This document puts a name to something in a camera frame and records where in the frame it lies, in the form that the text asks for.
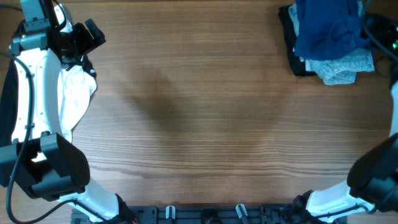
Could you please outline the blue polo shirt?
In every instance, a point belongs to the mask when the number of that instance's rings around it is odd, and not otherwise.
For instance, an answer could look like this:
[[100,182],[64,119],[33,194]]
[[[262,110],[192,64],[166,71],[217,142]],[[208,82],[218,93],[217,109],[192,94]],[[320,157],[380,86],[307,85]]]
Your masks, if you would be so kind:
[[357,0],[296,0],[298,36],[295,55],[312,60],[334,60],[356,49],[373,50],[362,36]]

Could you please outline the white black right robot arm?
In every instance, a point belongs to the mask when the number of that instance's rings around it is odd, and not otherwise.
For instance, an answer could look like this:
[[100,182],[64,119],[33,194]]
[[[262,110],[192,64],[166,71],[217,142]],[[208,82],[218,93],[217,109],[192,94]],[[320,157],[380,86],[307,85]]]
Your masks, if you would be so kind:
[[360,157],[345,181],[297,196],[290,206],[288,223],[333,223],[360,212],[370,215],[397,211],[397,22],[382,15],[366,14],[363,31],[392,62],[389,137]]

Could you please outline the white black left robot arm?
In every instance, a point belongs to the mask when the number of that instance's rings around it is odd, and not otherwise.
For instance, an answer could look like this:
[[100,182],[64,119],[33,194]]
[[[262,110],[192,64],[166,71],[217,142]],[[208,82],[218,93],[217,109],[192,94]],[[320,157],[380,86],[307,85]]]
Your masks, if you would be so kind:
[[94,77],[88,53],[104,44],[92,20],[72,24],[57,1],[21,2],[22,28],[6,57],[17,68],[17,116],[11,143],[1,148],[1,185],[6,211],[12,212],[12,191],[18,185],[32,199],[71,205],[93,223],[137,223],[122,198],[90,176],[88,161],[67,140],[60,120],[61,80],[65,72]]

